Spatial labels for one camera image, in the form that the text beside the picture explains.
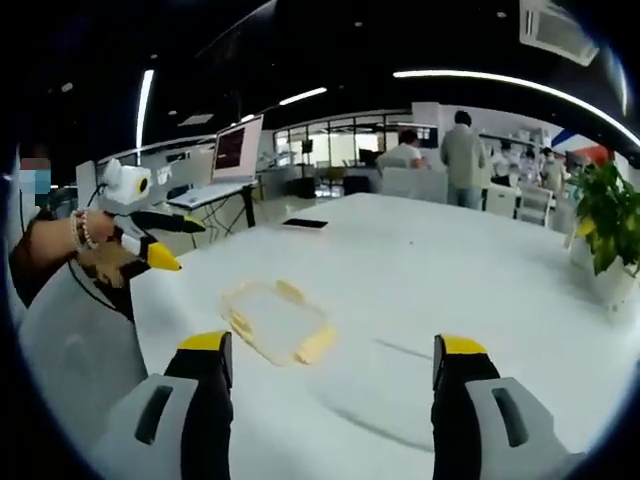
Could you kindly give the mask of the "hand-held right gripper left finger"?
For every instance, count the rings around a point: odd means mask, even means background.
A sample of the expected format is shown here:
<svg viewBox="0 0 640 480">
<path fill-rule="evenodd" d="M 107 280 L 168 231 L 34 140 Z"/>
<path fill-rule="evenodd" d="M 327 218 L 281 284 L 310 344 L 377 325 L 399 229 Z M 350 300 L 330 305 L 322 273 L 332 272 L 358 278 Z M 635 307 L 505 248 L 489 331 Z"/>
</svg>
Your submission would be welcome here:
<svg viewBox="0 0 640 480">
<path fill-rule="evenodd" d="M 228 479 L 232 335 L 192 336 L 111 410 L 92 451 L 104 479 Z"/>
</svg>

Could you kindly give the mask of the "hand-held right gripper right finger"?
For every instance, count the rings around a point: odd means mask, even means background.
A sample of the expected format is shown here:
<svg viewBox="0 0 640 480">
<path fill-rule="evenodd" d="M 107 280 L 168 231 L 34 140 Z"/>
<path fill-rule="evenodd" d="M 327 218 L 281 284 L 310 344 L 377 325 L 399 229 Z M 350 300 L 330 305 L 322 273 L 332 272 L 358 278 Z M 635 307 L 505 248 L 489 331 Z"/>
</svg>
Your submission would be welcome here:
<svg viewBox="0 0 640 480">
<path fill-rule="evenodd" d="M 484 346 L 434 338 L 435 479 L 564 479 L 583 460 L 558 439 L 551 412 L 503 377 Z"/>
</svg>

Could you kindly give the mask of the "person's left hand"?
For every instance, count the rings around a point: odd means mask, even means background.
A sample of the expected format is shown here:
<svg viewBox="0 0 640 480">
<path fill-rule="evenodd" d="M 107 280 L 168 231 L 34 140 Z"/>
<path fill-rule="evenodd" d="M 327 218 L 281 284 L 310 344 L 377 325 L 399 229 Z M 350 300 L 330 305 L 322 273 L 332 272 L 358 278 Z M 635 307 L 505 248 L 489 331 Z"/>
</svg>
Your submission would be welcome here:
<svg viewBox="0 0 640 480">
<path fill-rule="evenodd" d="M 109 241 L 115 232 L 113 219 L 106 213 L 96 210 L 84 210 L 81 226 L 85 243 L 90 248 L 97 248 Z"/>
</svg>

